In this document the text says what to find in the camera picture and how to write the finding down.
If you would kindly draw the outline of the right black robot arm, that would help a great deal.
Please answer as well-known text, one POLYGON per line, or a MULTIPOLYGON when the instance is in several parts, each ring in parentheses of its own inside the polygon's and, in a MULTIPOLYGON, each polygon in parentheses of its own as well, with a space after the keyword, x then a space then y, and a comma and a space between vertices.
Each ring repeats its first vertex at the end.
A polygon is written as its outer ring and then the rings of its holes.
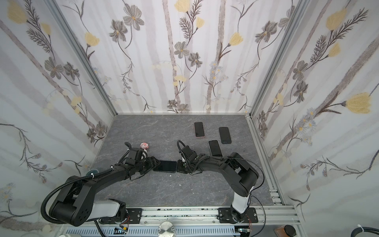
POLYGON ((182 157, 182 173, 192 176, 206 171, 219 173, 234 191, 231 207, 219 212, 218 219, 221 223, 236 224, 252 218, 249 214, 251 194, 265 182, 264 172, 256 163, 244 159, 236 152, 224 157, 198 155, 181 140, 177 140, 177 147, 182 157))

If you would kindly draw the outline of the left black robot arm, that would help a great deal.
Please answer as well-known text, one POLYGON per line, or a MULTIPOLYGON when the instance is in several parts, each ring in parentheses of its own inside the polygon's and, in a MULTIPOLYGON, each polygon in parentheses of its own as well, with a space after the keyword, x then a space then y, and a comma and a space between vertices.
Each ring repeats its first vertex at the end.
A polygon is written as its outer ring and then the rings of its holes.
POLYGON ((75 227, 93 221, 97 228, 100 223, 122 225, 128 222, 130 214, 123 201, 95 201, 96 194, 117 182, 131 179, 136 173, 143 177, 159 166, 160 161, 149 157, 143 148, 133 148, 128 142, 125 145, 127 152, 107 170, 83 177, 71 176, 51 191, 40 207, 43 219, 75 227))

